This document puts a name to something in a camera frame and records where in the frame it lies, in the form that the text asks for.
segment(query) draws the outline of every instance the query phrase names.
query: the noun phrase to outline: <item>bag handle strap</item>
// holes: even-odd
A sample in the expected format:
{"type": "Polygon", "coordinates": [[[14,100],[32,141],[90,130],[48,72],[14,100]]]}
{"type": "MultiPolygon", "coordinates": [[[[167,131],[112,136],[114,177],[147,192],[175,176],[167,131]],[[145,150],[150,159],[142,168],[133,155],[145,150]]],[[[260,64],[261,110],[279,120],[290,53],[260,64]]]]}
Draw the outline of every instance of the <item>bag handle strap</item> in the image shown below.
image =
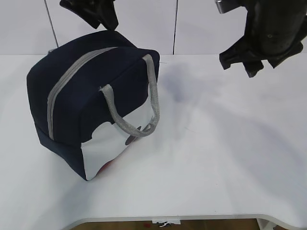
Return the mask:
{"type": "Polygon", "coordinates": [[[106,85],[100,89],[106,99],[106,103],[108,105],[109,111],[114,122],[126,133],[131,136],[141,138],[146,137],[152,134],[155,128],[158,125],[160,119],[160,107],[158,100],[158,87],[157,87],[157,79],[154,71],[154,61],[151,55],[147,54],[142,58],[146,62],[147,66],[147,76],[149,82],[149,91],[150,91],[150,102],[153,109],[153,117],[150,120],[149,124],[143,129],[138,130],[136,127],[125,121],[117,112],[114,103],[114,92],[111,85],[106,85]]]}

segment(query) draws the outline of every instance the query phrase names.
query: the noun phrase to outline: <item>gray zipper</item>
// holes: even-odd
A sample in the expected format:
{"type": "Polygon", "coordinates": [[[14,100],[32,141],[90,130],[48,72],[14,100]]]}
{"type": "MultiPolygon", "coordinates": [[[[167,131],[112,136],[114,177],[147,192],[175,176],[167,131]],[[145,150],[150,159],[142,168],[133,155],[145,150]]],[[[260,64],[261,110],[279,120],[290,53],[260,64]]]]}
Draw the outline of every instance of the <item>gray zipper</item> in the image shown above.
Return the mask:
{"type": "Polygon", "coordinates": [[[92,60],[94,57],[103,54],[111,49],[115,49],[117,47],[108,47],[104,49],[94,50],[87,54],[84,54],[81,58],[79,58],[73,65],[63,74],[63,76],[59,79],[59,81],[55,84],[55,86],[50,91],[47,98],[47,123],[48,123],[48,132],[50,139],[54,140],[53,137],[53,110],[54,105],[57,99],[58,94],[64,88],[64,86],[72,79],[75,73],[88,61],[92,60]]]}

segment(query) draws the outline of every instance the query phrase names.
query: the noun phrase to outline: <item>floor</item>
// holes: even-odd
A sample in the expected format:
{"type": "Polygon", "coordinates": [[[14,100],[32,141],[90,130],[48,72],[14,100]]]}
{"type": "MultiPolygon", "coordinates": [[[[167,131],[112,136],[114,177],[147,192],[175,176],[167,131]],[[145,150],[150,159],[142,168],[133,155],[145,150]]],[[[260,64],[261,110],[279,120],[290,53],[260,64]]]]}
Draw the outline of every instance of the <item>floor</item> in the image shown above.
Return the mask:
{"type": "MultiPolygon", "coordinates": [[[[259,230],[255,219],[183,220],[181,225],[166,226],[172,230],[259,230]]],[[[92,222],[72,230],[155,230],[161,229],[150,221],[92,222]]]]}

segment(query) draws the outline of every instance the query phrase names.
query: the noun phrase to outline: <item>fabric bag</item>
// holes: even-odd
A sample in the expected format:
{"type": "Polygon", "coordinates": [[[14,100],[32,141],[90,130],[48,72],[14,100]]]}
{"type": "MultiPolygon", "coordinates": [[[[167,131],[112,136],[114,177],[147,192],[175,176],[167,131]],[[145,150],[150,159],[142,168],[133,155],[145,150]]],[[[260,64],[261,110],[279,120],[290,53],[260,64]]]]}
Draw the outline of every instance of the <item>fabric bag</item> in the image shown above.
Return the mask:
{"type": "Polygon", "coordinates": [[[43,146],[83,179],[93,179],[160,117],[159,54],[118,32],[75,39],[40,60],[27,76],[31,113],[43,146]]]}

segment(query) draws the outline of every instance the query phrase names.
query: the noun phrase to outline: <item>white wall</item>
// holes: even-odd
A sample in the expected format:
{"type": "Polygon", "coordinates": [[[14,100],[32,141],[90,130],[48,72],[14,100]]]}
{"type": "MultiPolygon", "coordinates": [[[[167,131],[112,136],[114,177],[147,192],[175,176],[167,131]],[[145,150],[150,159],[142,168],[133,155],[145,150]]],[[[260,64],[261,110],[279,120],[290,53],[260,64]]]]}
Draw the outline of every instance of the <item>white wall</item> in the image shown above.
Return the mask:
{"type": "MultiPolygon", "coordinates": [[[[46,1],[59,45],[97,31],[60,7],[59,0],[46,1]]],[[[116,0],[118,31],[140,48],[172,54],[176,1],[116,0]]],[[[243,35],[246,14],[241,7],[221,15],[214,0],[178,0],[175,54],[225,51],[243,35]]],[[[0,32],[0,55],[45,54],[56,47],[44,0],[6,1],[0,7],[0,32]]]]}
{"type": "Polygon", "coordinates": [[[55,47],[43,0],[1,2],[0,55],[45,54],[55,47]]]}
{"type": "MultiPolygon", "coordinates": [[[[95,32],[77,15],[59,6],[59,0],[47,0],[59,45],[95,32]]],[[[117,30],[140,48],[172,54],[176,0],[116,0],[117,30]]]]}

